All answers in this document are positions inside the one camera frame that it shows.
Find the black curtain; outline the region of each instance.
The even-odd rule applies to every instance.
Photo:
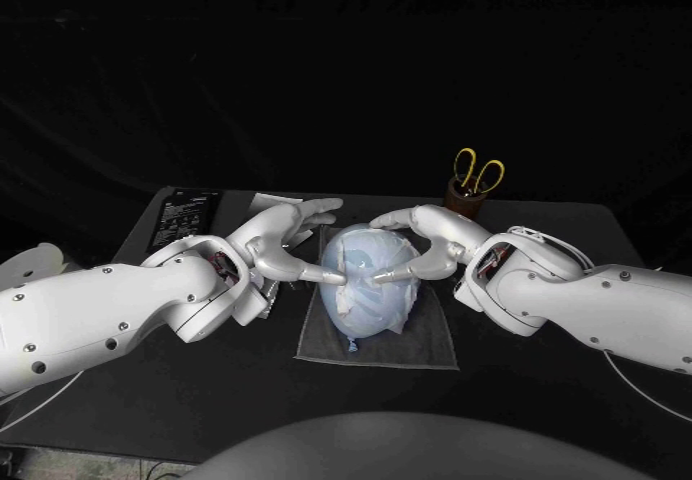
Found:
[[[494,198],[604,204],[686,271],[689,10],[92,3],[0,7],[7,250],[108,262],[164,185],[439,197],[469,146]]]

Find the robotic hand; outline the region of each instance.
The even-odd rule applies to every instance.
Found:
[[[431,240],[428,252],[374,274],[377,283],[436,280],[467,265],[454,297],[510,332],[530,336],[546,320],[589,347],[692,372],[692,279],[619,265],[593,267],[565,242],[523,227],[491,235],[445,208],[423,205],[370,222]],[[552,240],[576,258],[546,243]]]
[[[325,212],[341,204],[276,205],[227,239],[188,236],[139,267],[102,265],[1,291],[0,396],[121,357],[164,323],[184,342],[206,338],[229,316],[246,325],[266,307],[249,281],[252,266],[272,280],[343,285],[341,273],[282,248],[295,233],[334,222]]]

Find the table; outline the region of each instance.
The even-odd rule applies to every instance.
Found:
[[[138,264],[161,190],[115,257]],[[320,194],[278,195],[305,199]],[[253,192],[226,191],[211,234],[242,221]],[[338,195],[335,226],[438,198]],[[524,225],[572,243],[595,264],[641,266],[611,212],[598,205],[485,201],[477,222],[491,231]],[[295,254],[317,255],[317,241]],[[283,288],[266,320],[229,320],[184,344],[161,327],[128,356],[85,372],[64,394],[0,435],[44,446],[183,463],[203,462],[250,436],[295,421],[363,411],[429,412],[493,421],[601,453],[657,478],[687,469],[689,425],[653,407],[611,371],[602,354],[547,323],[523,338],[454,301],[455,280],[432,282],[449,322],[459,372],[356,368],[292,358],[311,291]],[[668,405],[692,399],[689,377],[625,360],[621,369]],[[12,416],[61,386],[36,388]]]

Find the scissor handle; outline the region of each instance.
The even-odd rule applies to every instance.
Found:
[[[456,173],[456,162],[458,162],[458,157],[464,152],[468,152],[471,154],[471,164],[468,165],[468,172],[465,173],[465,178],[464,178],[464,181],[461,182],[461,180],[458,179],[458,173]],[[465,187],[465,184],[468,183],[474,166],[475,166],[475,152],[472,151],[472,148],[462,148],[456,153],[456,157],[454,158],[454,176],[456,177],[456,182],[461,184],[461,187]]]
[[[497,177],[497,181],[494,182],[494,185],[490,188],[485,188],[485,190],[481,190],[480,193],[487,193],[501,182],[501,177],[504,176],[504,164],[498,160],[490,160],[485,165],[482,165],[482,169],[480,170],[478,173],[478,179],[475,180],[475,187],[472,187],[472,193],[478,193],[478,185],[480,185],[480,179],[482,178],[482,173],[485,173],[485,168],[488,165],[497,165],[500,168],[500,176]]]

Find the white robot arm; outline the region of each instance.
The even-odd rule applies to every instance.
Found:
[[[340,272],[309,265],[282,249],[296,232],[332,223],[340,199],[279,205],[227,239],[190,236],[141,264],[102,265],[0,292],[0,396],[56,380],[125,355],[168,324],[184,342],[201,340],[229,316],[246,325],[266,300],[249,267],[272,280],[343,285]],[[209,258],[221,257],[232,281]]]
[[[505,330],[530,336],[550,320],[589,347],[692,372],[692,278],[619,265],[580,265],[539,232],[514,227],[491,235],[432,205],[387,213],[370,226],[410,227],[431,240],[420,257],[377,272],[377,283],[413,275],[445,278],[458,261],[467,267],[454,297]]]

